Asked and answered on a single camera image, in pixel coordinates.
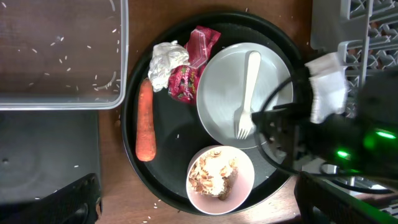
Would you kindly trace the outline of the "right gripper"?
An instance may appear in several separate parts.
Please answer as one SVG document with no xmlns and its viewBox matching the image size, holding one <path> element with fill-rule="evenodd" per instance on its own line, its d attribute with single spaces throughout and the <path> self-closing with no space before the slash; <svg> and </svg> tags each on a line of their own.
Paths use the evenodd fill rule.
<svg viewBox="0 0 398 224">
<path fill-rule="evenodd" d="M 261 151 L 279 164 L 292 165 L 297 155 L 298 125 L 309 117 L 310 108 L 301 103 L 277 105 L 253 113 L 254 137 L 260 140 Z"/>
</svg>

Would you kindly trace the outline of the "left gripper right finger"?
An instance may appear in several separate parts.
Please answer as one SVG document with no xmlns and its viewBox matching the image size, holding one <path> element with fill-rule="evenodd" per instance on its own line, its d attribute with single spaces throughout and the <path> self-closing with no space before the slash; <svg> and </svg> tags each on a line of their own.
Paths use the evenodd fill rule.
<svg viewBox="0 0 398 224">
<path fill-rule="evenodd" d="M 300 172 L 294 188 L 294 195 L 303 223 L 318 223 L 314 212 L 333 223 L 393 223 L 397 219 L 343 191 L 327 184 L 307 172 Z"/>
</svg>

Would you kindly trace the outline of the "crumpled white tissue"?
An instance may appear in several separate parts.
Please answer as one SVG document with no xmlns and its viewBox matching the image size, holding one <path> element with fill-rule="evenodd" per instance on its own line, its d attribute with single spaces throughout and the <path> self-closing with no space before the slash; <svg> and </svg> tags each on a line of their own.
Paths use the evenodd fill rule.
<svg viewBox="0 0 398 224">
<path fill-rule="evenodd" d="M 177 40 L 155 45 L 148 71 L 153 91 L 158 92 L 168 88 L 172 70 L 181 65 L 189 65 L 188 59 L 188 51 L 179 45 Z"/>
</svg>

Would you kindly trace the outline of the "red snack wrapper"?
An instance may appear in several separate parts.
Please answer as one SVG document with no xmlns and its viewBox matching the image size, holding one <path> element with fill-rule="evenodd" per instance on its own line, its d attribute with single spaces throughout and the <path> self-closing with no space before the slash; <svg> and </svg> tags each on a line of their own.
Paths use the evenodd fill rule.
<svg viewBox="0 0 398 224">
<path fill-rule="evenodd" d="M 184 45 L 189 54 L 189 65 L 173 69 L 169 78 L 169 95 L 173 99 L 183 103 L 196 103 L 200 77 L 211 50 L 220 37 L 220 32 L 202 26 L 197 26 L 191 32 L 189 41 Z"/>
</svg>

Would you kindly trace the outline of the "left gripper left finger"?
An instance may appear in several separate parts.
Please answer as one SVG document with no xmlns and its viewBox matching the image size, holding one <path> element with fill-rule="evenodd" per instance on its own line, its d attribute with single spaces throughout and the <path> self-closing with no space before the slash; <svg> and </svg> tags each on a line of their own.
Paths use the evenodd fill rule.
<svg viewBox="0 0 398 224">
<path fill-rule="evenodd" d="M 35 202 L 1 206 L 1 223 L 96 223 L 102 211 L 100 181 L 90 173 Z"/>
</svg>

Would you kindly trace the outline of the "orange carrot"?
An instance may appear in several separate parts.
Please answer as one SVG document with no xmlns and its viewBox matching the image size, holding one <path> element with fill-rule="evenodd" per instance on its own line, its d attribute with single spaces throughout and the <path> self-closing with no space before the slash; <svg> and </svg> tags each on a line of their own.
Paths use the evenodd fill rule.
<svg viewBox="0 0 398 224">
<path fill-rule="evenodd" d="M 139 89 L 137 104 L 136 156 L 140 161 L 151 161 L 157 152 L 154 119 L 153 90 L 148 78 L 144 79 Z"/>
</svg>

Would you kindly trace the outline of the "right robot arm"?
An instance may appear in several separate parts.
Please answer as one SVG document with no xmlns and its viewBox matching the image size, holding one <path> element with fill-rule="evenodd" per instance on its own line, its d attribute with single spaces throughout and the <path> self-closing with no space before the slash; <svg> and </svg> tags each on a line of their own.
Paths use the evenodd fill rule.
<svg viewBox="0 0 398 224">
<path fill-rule="evenodd" d="M 252 114 L 258 150 L 263 150 L 261 136 L 271 148 L 287 153 L 299 138 L 306 151 L 340 168 L 336 177 L 365 177 L 397 190 L 397 70 L 371 75 L 358 92 L 354 118 L 331 114 L 320 124 L 310 122 L 315 92 L 309 78 L 306 68 L 294 71 L 264 106 L 288 84 L 297 91 L 297 100 Z"/>
</svg>

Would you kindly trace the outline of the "black rectangular tray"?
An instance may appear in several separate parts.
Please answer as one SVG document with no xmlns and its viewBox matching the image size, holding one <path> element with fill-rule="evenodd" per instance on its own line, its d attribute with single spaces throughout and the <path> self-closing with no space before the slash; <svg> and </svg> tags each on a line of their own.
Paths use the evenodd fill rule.
<svg viewBox="0 0 398 224">
<path fill-rule="evenodd" d="M 101 174 L 95 111 L 3 111 L 1 204 L 40 200 Z"/>
</svg>

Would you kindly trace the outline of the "pink bowl with food scraps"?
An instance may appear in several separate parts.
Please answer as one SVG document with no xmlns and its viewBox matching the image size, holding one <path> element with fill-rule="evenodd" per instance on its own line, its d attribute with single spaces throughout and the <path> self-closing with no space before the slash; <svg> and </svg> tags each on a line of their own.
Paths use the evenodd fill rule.
<svg viewBox="0 0 398 224">
<path fill-rule="evenodd" d="M 188 199 L 205 214 L 223 215 L 243 204 L 254 178 L 254 166 L 242 150 L 209 146 L 197 152 L 188 165 Z"/>
</svg>

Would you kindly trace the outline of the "clear plastic bin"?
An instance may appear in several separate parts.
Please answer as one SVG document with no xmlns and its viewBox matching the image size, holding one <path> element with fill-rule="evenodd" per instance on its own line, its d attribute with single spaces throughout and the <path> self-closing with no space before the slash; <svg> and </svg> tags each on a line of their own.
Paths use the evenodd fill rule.
<svg viewBox="0 0 398 224">
<path fill-rule="evenodd" d="M 1 109 L 109 110 L 126 95 L 128 0 L 1 0 Z"/>
</svg>

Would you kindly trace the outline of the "round black tray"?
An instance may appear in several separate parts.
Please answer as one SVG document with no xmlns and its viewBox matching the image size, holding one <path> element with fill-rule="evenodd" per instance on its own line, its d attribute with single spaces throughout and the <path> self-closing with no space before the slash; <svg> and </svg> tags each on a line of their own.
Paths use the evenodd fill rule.
<svg viewBox="0 0 398 224">
<path fill-rule="evenodd" d="M 254 42 L 275 51 L 290 69 L 302 65 L 299 48 L 285 32 L 259 16 L 238 11 L 208 12 L 185 18 L 159 35 L 151 45 L 170 40 L 184 44 L 196 26 L 221 32 L 221 38 L 211 51 L 213 55 L 222 47 Z M 205 131 L 194 106 L 173 100 L 165 90 L 154 94 L 157 154 L 150 162 L 141 162 L 136 157 L 139 87 L 147 77 L 151 57 L 152 46 L 148 46 L 127 81 L 121 113 L 124 147 L 136 174 L 154 195 L 178 210 L 201 215 L 188 199 L 186 173 L 193 156 L 204 147 L 216 145 L 217 141 Z"/>
</svg>

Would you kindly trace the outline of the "grey dishwasher rack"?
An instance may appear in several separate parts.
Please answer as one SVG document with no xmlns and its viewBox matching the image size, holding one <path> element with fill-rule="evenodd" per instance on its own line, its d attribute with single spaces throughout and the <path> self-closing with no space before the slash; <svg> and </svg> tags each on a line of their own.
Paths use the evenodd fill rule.
<svg viewBox="0 0 398 224">
<path fill-rule="evenodd" d="M 347 118 L 357 114 L 358 92 L 372 74 L 397 70 L 396 1 L 314 1 L 311 45 L 337 52 L 345 67 Z"/>
</svg>

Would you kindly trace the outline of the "grey plate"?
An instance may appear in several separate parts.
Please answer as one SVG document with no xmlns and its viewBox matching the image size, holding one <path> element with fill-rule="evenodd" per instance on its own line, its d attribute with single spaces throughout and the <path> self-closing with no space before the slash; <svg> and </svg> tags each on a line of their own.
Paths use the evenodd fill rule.
<svg viewBox="0 0 398 224">
<path fill-rule="evenodd" d="M 256 147 L 254 130 L 246 139 L 236 139 L 235 136 L 243 108 L 248 57 L 252 51 L 260 53 L 261 64 L 251 111 L 260 111 L 267 97 L 290 77 L 293 70 L 279 49 L 249 42 L 231 45 L 207 63 L 197 88 L 197 111 L 204 129 L 220 144 L 240 149 Z"/>
</svg>

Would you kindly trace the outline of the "white plastic fork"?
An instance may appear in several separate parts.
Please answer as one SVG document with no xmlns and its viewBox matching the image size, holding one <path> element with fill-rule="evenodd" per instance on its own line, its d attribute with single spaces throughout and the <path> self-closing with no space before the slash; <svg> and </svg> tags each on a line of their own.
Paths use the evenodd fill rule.
<svg viewBox="0 0 398 224">
<path fill-rule="evenodd" d="M 261 54 L 258 51 L 247 53 L 243 102 L 241 107 L 234 113 L 234 133 L 236 139 L 246 139 L 254 127 L 254 123 L 251 118 L 251 103 L 260 64 Z"/>
</svg>

